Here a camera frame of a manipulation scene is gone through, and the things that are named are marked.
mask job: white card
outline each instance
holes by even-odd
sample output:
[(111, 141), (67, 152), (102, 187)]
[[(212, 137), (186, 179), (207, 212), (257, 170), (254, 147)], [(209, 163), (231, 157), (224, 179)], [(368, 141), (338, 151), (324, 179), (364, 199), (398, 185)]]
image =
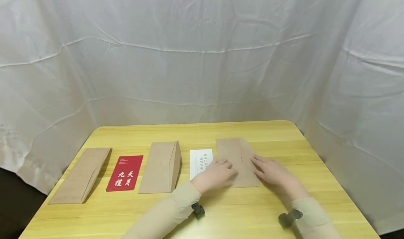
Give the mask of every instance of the white card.
[(189, 152), (189, 180), (203, 172), (212, 162), (212, 150), (190, 150)]

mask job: red envelope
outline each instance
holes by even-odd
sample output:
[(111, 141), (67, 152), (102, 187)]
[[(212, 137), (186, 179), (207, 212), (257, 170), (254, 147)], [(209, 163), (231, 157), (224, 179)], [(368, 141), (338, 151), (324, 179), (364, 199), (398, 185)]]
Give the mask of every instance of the red envelope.
[(143, 156), (119, 157), (106, 191), (128, 191), (135, 189)]

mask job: sleeve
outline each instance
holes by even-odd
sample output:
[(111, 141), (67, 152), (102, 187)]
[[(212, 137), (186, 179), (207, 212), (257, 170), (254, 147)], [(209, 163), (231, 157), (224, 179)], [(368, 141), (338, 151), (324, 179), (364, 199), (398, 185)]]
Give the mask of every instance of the sleeve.
[(303, 213), (303, 217), (296, 221), (303, 239), (342, 239), (319, 202), (313, 197), (294, 200), (292, 206)]
[(192, 213), (191, 205), (201, 194), (190, 181), (178, 186), (168, 197), (145, 213), (121, 239), (161, 239)]

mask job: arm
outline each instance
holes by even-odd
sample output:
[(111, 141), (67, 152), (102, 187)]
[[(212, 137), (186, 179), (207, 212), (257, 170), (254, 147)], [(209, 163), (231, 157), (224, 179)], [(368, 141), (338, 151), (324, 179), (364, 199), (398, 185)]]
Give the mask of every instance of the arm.
[(255, 174), (268, 183), (281, 187), (289, 197), (293, 209), (303, 213), (303, 217), (295, 223), (304, 239), (342, 238), (316, 199), (310, 196), (300, 181), (283, 165), (258, 155), (252, 158), (252, 162), (261, 169), (255, 170)]
[(230, 186), (237, 174), (231, 162), (214, 159), (206, 170), (181, 184), (168, 197), (144, 214), (121, 239), (160, 239), (192, 213), (191, 205), (209, 190)]

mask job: left hand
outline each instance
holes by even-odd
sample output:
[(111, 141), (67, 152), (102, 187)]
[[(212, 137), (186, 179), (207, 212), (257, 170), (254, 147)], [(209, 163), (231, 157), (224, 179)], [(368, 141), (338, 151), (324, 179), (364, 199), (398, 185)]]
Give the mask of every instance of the left hand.
[(233, 184), (238, 171), (227, 159), (213, 159), (206, 169), (191, 180), (194, 187), (204, 194), (209, 190), (219, 189)]

